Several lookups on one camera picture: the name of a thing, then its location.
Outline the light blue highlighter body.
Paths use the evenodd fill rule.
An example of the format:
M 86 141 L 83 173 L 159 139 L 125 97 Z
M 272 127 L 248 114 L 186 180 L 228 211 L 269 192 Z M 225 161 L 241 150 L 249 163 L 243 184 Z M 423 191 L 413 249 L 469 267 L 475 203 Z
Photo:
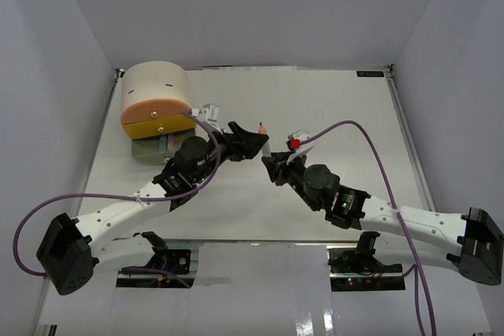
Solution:
M 159 153 L 164 153 L 167 150 L 167 142 L 168 142 L 167 135 L 161 135 L 159 137 L 159 141 L 158 141 L 158 152 Z

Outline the purple highlighter body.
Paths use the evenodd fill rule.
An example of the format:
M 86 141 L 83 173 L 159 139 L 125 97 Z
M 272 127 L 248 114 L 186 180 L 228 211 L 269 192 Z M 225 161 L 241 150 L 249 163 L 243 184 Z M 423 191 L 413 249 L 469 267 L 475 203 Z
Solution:
M 176 135 L 174 133 L 170 133 L 167 135 L 167 147 L 173 148 L 176 144 Z

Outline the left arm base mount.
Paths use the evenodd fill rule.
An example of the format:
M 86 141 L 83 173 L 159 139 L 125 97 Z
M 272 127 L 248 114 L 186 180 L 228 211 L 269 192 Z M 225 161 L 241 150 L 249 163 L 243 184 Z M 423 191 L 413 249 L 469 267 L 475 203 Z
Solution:
M 116 281 L 118 288 L 190 289 L 195 274 L 191 272 L 189 249 L 167 249 L 156 254 L 145 266 L 123 268 Z

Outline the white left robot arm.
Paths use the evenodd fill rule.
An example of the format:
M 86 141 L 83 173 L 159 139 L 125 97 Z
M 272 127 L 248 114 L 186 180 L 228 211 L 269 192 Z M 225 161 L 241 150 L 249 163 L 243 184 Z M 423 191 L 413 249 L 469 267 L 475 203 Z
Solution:
M 185 139 L 161 173 L 132 196 L 116 196 L 105 208 L 75 218 L 53 218 L 36 257 L 56 291 L 73 294 L 99 271 L 162 272 L 167 248 L 160 237 L 152 231 L 122 235 L 185 205 L 224 162 L 251 160 L 269 140 L 234 121 L 228 127 L 206 125 L 208 138 Z

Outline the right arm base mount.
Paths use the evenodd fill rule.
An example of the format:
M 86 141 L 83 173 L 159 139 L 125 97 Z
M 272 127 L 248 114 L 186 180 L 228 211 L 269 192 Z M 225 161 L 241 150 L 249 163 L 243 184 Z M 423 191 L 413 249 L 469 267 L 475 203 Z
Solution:
M 363 264 L 355 249 L 329 248 L 328 269 L 333 293 L 403 291 L 406 289 L 401 264 Z

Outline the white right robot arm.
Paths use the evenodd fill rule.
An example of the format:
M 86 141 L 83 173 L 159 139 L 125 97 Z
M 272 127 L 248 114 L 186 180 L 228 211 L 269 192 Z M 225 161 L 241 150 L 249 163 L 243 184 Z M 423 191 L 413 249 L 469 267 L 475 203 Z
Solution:
M 322 211 L 331 225 L 360 231 L 354 258 L 361 270 L 372 272 L 381 265 L 418 259 L 473 282 L 501 284 L 503 233 L 487 211 L 394 209 L 383 199 L 344 186 L 326 165 L 306 165 L 304 156 L 273 153 L 261 161 L 272 183 L 288 185 L 310 210 Z

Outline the yellow drawer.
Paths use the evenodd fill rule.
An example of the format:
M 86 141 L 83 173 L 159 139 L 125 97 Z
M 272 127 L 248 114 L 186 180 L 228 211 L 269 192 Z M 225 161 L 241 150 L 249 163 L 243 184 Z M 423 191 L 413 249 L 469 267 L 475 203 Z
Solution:
M 131 139 L 150 138 L 179 131 L 195 129 L 196 123 L 185 115 L 179 114 L 132 124 L 123 124 L 125 134 Z

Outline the grey-green bottom drawer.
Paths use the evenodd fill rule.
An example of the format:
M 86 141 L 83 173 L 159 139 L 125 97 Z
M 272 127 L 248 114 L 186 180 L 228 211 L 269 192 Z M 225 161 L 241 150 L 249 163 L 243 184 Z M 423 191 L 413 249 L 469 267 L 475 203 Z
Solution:
M 159 137 L 154 136 L 150 138 L 141 138 L 132 140 L 132 158 L 144 164 L 149 165 L 165 165 L 171 158 L 175 156 L 175 153 L 180 149 L 182 143 L 195 136 L 195 130 L 186 130 L 174 132 L 176 135 L 176 144 L 173 148 L 168 148 L 164 153 L 158 152 L 158 141 Z

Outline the orange top drawer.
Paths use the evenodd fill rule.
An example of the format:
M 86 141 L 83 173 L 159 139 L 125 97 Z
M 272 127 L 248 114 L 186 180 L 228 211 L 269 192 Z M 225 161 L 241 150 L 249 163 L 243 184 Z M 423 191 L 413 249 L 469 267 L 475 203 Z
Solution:
M 157 98 L 137 102 L 127 107 L 121 114 L 122 124 L 136 124 L 154 119 L 177 116 L 191 107 L 173 98 Z

